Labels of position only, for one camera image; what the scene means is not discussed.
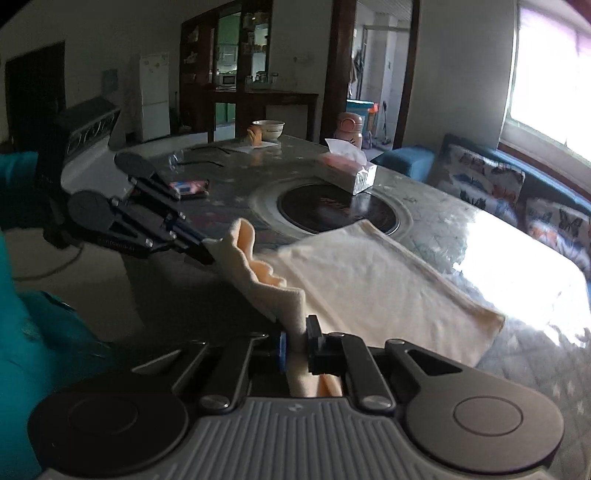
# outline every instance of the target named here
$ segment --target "window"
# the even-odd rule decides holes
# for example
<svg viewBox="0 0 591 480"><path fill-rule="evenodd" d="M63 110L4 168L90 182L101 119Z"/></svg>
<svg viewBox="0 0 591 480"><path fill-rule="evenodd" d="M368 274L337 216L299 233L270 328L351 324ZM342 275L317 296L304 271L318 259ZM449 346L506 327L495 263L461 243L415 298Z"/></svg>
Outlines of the window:
<svg viewBox="0 0 591 480"><path fill-rule="evenodd" d="M521 8L510 115L591 161L591 35Z"/></svg>

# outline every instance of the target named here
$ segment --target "round induction cooker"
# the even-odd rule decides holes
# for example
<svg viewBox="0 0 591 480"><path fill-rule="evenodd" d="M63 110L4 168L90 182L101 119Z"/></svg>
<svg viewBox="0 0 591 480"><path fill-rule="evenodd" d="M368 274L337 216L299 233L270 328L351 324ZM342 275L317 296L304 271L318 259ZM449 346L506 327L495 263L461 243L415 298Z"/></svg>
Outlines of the round induction cooker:
<svg viewBox="0 0 591 480"><path fill-rule="evenodd" d="M250 208L278 232L305 238L351 225L363 219L393 238L412 225L410 212L399 201L373 189L351 195L318 178L275 181L256 190Z"/></svg>

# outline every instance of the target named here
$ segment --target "white wall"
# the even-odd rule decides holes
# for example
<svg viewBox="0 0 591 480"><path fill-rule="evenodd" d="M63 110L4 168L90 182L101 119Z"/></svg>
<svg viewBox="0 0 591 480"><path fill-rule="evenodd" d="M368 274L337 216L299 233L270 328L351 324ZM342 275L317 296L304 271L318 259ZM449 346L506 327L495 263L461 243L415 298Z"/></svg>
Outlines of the white wall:
<svg viewBox="0 0 591 480"><path fill-rule="evenodd" d="M4 63L66 41L66 104L100 95L101 72L124 69L135 53L171 54L170 100L178 91L181 23L223 0L33 0L0 30L0 141L8 138ZM113 100L120 100L115 95Z"/></svg>
<svg viewBox="0 0 591 480"><path fill-rule="evenodd" d="M395 23L387 14L376 14L373 25L389 26L390 23ZM365 68L363 73L363 87L361 89L361 100L368 102L375 102L382 105L382 90L384 81L389 82L387 77L387 63L394 58L394 51L390 45L391 33L388 31L370 30L372 36L369 39L368 45L371 45L370 54L365 55Z"/></svg>
<svg viewBox="0 0 591 480"><path fill-rule="evenodd" d="M100 95L103 70L122 72L135 53L171 54L170 100L178 91L181 24L229 0L33 0L0 30L0 142L8 139L4 62L66 41L66 105ZM275 0L270 69L297 92L318 93L316 131L326 79L332 2ZM121 94L112 100L120 102Z"/></svg>
<svg viewBox="0 0 591 480"><path fill-rule="evenodd" d="M332 2L328 0L273 2L269 71L279 74L281 89L318 94L315 141L320 135L331 19ZM274 115L282 115L277 119L283 120L286 128L297 124L295 127L301 130L301 115L293 116L293 110L273 109Z"/></svg>
<svg viewBox="0 0 591 480"><path fill-rule="evenodd" d="M389 25L390 27L397 27L398 20L392 16L385 15L384 24ZM384 112L384 102L386 102L388 106L388 112L391 109L390 105L390 94L392 89L392 72L394 68L394 54L396 51L396 40L397 35L396 32L382 32L386 33L386 51L385 51L385 59L384 59L384 73L382 74L382 90L379 96L379 113L378 113L378 136L382 136L384 134L384 122L387 121L386 113ZM394 138L394 132L390 129L387 129L386 135L388 138Z"/></svg>
<svg viewBox="0 0 591 480"><path fill-rule="evenodd" d="M364 25L373 25L375 20L375 14L365 5L360 4L357 2L357 10L355 11L355 31L356 35L353 39L353 49L351 50L352 56L354 57L357 51L363 47L363 26ZM372 48L372 36L373 32L369 32L368 35L368 44L365 51L366 58L371 57L371 48ZM357 94L357 85L359 79L352 85L353 89L353 98L355 98Z"/></svg>
<svg viewBox="0 0 591 480"><path fill-rule="evenodd" d="M406 75L408 40L409 33L397 32L394 47L394 61L392 62L392 81L390 83L390 97L388 101L387 130L390 138L396 133L398 123L398 113L400 111L400 102L402 100L402 89L404 87L404 78Z"/></svg>
<svg viewBox="0 0 591 480"><path fill-rule="evenodd" d="M515 0L422 0L405 145L451 132L496 147L515 41Z"/></svg>

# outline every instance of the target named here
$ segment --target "cable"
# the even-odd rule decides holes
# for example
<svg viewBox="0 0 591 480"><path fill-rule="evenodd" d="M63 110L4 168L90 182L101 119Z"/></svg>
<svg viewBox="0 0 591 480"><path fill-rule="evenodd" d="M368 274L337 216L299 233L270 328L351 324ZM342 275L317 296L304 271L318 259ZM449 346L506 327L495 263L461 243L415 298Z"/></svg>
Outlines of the cable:
<svg viewBox="0 0 591 480"><path fill-rule="evenodd" d="M82 244L80 246L80 249L78 250L78 253L74 256L74 258L68 260L66 263L64 263L63 265L60 265L59 267L53 268L50 271L47 271L47 272L42 273L40 275L31 275L30 277L13 277L12 280L13 281L36 281L36 280L43 280L47 277L51 277L52 275L62 272L66 268L68 268L70 265L73 265L74 263L76 263L80 259L80 257L82 256L83 250L84 250L84 244Z"/></svg>
<svg viewBox="0 0 591 480"><path fill-rule="evenodd" d="M212 160L191 160L191 161L180 161L177 163L177 165L196 165L198 163L211 163L213 165L217 165L218 167L224 167L223 164L221 164L220 162L217 161L212 161Z"/></svg>

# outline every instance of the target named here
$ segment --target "white refrigerator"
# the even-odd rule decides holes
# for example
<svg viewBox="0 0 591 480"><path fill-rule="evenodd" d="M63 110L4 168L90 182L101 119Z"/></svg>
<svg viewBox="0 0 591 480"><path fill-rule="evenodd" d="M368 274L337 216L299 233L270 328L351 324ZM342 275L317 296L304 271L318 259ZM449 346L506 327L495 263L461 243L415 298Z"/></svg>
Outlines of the white refrigerator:
<svg viewBox="0 0 591 480"><path fill-rule="evenodd" d="M136 132L142 142L170 135L168 105L168 53L139 57L139 98L135 102Z"/></svg>

